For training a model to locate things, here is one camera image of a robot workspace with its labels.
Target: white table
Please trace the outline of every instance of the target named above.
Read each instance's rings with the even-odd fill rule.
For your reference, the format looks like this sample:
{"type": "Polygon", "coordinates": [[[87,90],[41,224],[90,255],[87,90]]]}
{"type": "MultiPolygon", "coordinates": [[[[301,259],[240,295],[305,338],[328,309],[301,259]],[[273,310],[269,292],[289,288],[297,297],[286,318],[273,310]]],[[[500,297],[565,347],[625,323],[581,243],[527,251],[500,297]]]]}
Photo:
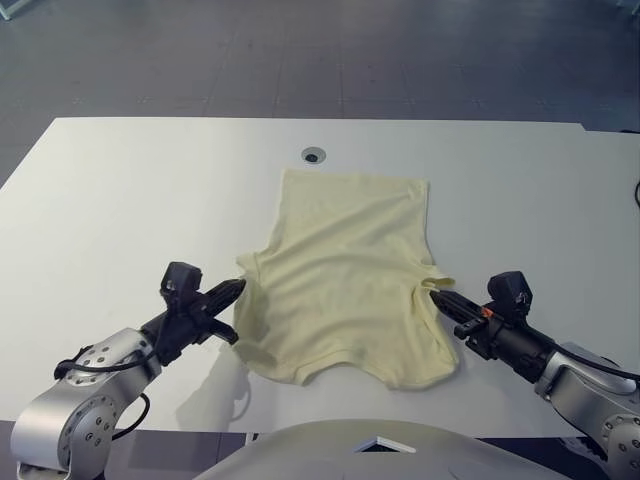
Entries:
{"type": "MultiPolygon", "coordinates": [[[[521,269],[535,327],[637,370],[639,140],[569,124],[58,119],[0,190],[0,418],[50,386],[58,360],[157,314],[169,261],[201,267],[203,287],[238,275],[235,257],[266,244],[289,167],[428,178],[429,247],[461,293],[484,301],[491,275],[521,269]],[[327,160],[305,165],[309,145],[327,160]]],[[[424,392],[350,367],[276,384],[220,346],[189,348],[149,387],[144,428],[374,417],[474,436],[575,433],[531,385],[460,343],[461,370],[424,392]]]]}

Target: gray floor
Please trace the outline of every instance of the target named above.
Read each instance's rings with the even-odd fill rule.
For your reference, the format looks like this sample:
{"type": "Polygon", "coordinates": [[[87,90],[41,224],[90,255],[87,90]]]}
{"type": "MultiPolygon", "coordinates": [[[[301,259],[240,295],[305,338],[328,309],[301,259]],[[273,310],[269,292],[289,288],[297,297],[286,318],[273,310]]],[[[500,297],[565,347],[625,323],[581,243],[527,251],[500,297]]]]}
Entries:
{"type": "Polygon", "coordinates": [[[614,1],[35,0],[0,22],[0,185],[56,116],[637,130],[637,19],[614,1]]]}

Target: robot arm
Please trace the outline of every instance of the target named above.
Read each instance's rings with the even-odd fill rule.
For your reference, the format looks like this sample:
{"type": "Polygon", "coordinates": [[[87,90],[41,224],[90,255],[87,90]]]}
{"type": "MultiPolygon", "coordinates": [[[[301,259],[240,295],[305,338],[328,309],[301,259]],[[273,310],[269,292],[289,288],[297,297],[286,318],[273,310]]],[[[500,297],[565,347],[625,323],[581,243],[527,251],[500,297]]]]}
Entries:
{"type": "MultiPolygon", "coordinates": [[[[203,294],[200,278],[197,268],[171,263],[160,289],[166,312],[140,331],[122,330],[58,365],[58,382],[16,421],[11,450],[19,479],[103,478],[111,442],[141,419],[116,434],[115,424],[138,396],[146,399],[142,392],[161,367],[211,335],[237,340],[235,331],[214,317],[235,301],[244,281],[223,282],[203,294]]],[[[527,325],[532,294],[520,272],[493,277],[489,293],[493,301],[485,306],[452,291],[433,291],[431,297],[459,324],[454,334],[469,348],[510,365],[600,447],[612,480],[639,478],[640,376],[574,345],[557,345],[527,325]]]]}
{"type": "Polygon", "coordinates": [[[574,344],[557,345],[526,323],[533,295],[521,272],[489,281],[493,301],[476,305],[452,291],[431,292],[456,321],[454,334],[485,360],[502,360],[607,458],[612,480],[640,478],[640,376],[574,344]]]}
{"type": "Polygon", "coordinates": [[[58,364],[58,382],[19,416],[11,435],[19,479],[103,478],[111,442],[133,430],[149,408],[142,393],[192,343],[216,335],[229,343],[235,331],[214,317],[233,303],[244,280],[228,280],[198,292],[202,274],[185,263],[169,264],[160,293],[167,310],[140,331],[125,328],[58,364]],[[139,396],[145,413],[114,433],[124,410],[139,396]]]}

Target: t-shirt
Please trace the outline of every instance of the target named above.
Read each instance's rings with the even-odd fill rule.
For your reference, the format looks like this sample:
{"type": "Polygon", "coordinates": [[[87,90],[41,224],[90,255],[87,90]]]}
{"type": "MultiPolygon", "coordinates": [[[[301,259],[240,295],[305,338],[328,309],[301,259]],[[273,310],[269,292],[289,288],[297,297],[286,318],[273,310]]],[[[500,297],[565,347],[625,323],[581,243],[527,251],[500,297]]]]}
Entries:
{"type": "Polygon", "coordinates": [[[304,384],[350,364],[419,389],[458,364],[428,293],[452,280],[425,242],[427,183],[285,171],[265,250],[242,255],[234,350],[254,372],[304,384]]]}

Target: black cable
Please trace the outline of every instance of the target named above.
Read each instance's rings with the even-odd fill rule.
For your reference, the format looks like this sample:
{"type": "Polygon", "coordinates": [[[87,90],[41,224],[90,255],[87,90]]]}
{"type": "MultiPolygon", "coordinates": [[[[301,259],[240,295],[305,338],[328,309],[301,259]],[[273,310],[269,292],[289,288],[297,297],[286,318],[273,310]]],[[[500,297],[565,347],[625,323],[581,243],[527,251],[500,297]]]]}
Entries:
{"type": "Polygon", "coordinates": [[[110,372],[121,372],[123,370],[129,370],[130,368],[139,367],[144,365],[153,357],[156,356],[156,351],[152,350],[147,355],[138,360],[134,360],[133,362],[124,363],[122,365],[111,365],[109,367],[87,367],[86,365],[80,365],[79,363],[75,363],[71,360],[63,360],[56,366],[56,371],[64,372],[64,375],[69,370],[78,370],[80,372],[89,372],[89,373],[110,373],[110,372]]]}
{"type": "Polygon", "coordinates": [[[136,428],[138,428],[138,425],[140,425],[144,421],[147,414],[149,413],[149,409],[151,408],[151,400],[144,393],[140,394],[140,398],[144,400],[144,410],[142,410],[142,413],[140,414],[138,419],[135,422],[133,422],[131,425],[129,425],[127,428],[125,428],[124,430],[120,430],[118,433],[114,433],[113,436],[111,437],[111,440],[118,440],[119,438],[122,438],[125,435],[128,435],[129,433],[133,432],[136,428]]]}
{"type": "Polygon", "coordinates": [[[605,373],[609,373],[611,375],[615,375],[616,377],[622,377],[622,378],[627,378],[629,380],[635,380],[636,382],[640,382],[640,375],[638,375],[637,373],[631,373],[631,372],[625,372],[624,370],[619,370],[617,368],[611,368],[611,367],[606,367],[604,365],[600,365],[597,362],[594,362],[592,360],[588,360],[584,357],[581,357],[580,355],[577,355],[573,352],[571,352],[570,350],[567,350],[564,347],[561,347],[560,345],[558,345],[557,343],[554,345],[554,348],[560,352],[561,354],[574,359],[576,362],[580,362],[588,367],[591,368],[595,368],[596,370],[600,370],[602,372],[605,373]]]}

